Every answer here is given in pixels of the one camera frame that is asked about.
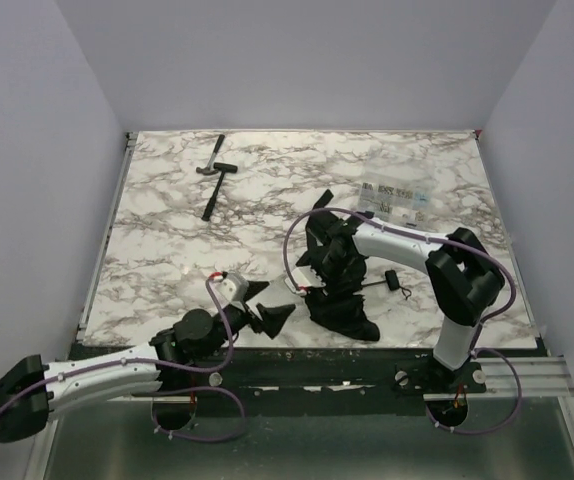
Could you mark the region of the black folding umbrella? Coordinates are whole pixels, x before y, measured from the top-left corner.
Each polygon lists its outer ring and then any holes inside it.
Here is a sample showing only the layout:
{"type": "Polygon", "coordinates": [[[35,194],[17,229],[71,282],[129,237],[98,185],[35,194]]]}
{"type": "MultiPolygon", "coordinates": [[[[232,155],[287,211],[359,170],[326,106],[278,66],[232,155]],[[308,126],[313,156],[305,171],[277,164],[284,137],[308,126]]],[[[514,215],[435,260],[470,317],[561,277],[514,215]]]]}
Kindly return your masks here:
{"type": "Polygon", "coordinates": [[[340,224],[356,228],[363,221],[349,216],[345,219],[328,212],[311,215],[306,222],[306,252],[298,259],[298,267],[310,266],[325,283],[324,288],[311,289],[305,296],[310,319],[319,326],[353,340],[376,342],[380,339],[378,326],[364,312],[364,288],[367,273],[365,255],[358,252],[355,263],[341,275],[320,275],[319,264],[329,242],[328,231],[340,224]]]}

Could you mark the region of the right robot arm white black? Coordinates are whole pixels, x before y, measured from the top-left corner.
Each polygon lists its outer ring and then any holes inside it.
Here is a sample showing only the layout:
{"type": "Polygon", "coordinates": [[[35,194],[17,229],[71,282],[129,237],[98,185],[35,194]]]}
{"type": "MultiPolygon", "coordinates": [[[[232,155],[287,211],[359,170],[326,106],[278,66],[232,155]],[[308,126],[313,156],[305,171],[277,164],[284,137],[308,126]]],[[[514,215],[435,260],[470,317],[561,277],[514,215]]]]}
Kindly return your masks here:
{"type": "Polygon", "coordinates": [[[322,281],[305,295],[313,322],[354,340],[379,340],[360,291],[367,259],[388,260],[429,278],[444,316],[432,352],[436,368],[456,372],[468,362],[483,314],[505,285],[501,268],[471,230],[434,235],[364,214],[342,219],[322,209],[307,220],[306,235],[307,251],[298,263],[322,281]]]}

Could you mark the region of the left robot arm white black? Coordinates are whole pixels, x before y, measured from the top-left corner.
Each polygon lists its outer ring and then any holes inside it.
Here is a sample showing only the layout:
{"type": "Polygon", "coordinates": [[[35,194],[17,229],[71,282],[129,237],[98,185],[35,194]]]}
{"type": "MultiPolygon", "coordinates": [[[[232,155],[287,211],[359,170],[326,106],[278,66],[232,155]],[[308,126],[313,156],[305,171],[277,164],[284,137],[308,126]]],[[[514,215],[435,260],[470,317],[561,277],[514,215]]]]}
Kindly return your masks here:
{"type": "Polygon", "coordinates": [[[283,280],[216,272],[205,287],[215,313],[190,310],[145,343],[83,360],[46,363],[30,355],[16,363],[0,378],[0,443],[32,437],[90,403],[218,390],[212,379],[231,364],[235,336],[249,328],[274,339],[298,305],[283,280]]]}

